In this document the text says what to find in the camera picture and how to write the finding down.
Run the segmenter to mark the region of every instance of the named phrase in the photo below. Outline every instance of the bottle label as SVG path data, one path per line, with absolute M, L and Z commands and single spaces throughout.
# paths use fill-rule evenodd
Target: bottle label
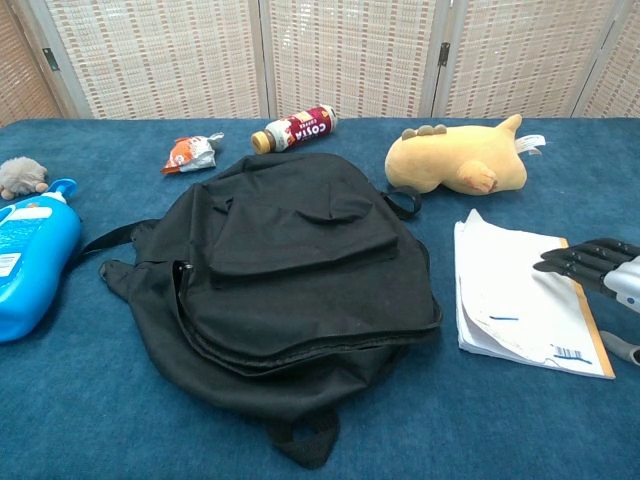
M 0 254 L 0 277 L 8 277 L 11 275 L 13 267 L 16 266 L 20 259 L 19 253 Z
M 336 120 L 331 107 L 319 106 L 271 122 L 266 129 L 275 139 L 275 151 L 281 152 L 297 143 L 331 133 Z
M 19 208 L 0 224 L 0 278 L 11 275 L 33 235 L 51 214 L 49 207 Z

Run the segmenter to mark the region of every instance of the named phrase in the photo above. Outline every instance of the barcode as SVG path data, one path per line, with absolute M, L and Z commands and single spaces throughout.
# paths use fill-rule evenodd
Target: barcode
M 554 347 L 554 349 L 556 353 L 553 356 L 556 358 L 562 358 L 564 360 L 579 360 L 581 362 L 591 364 L 589 360 L 586 360 L 582 356 L 582 352 L 580 350 L 571 350 L 563 347 Z

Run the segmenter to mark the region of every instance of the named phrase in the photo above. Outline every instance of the hedgehog plush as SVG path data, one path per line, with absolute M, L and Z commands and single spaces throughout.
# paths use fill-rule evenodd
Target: hedgehog plush
M 20 195 L 42 193 L 49 188 L 47 169 L 28 157 L 17 157 L 0 165 L 0 196 L 13 200 Z

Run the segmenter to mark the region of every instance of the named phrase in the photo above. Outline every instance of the snack wrapper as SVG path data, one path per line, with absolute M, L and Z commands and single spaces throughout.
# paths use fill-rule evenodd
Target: snack wrapper
M 216 166 L 215 149 L 224 137 L 222 132 L 210 137 L 195 136 L 176 139 L 162 173 L 182 173 Z

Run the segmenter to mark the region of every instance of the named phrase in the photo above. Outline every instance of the stack of paper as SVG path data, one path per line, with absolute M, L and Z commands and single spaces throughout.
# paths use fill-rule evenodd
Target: stack of paper
M 564 239 L 499 228 L 472 210 L 454 240 L 461 349 L 615 378 L 582 287 L 533 269 Z

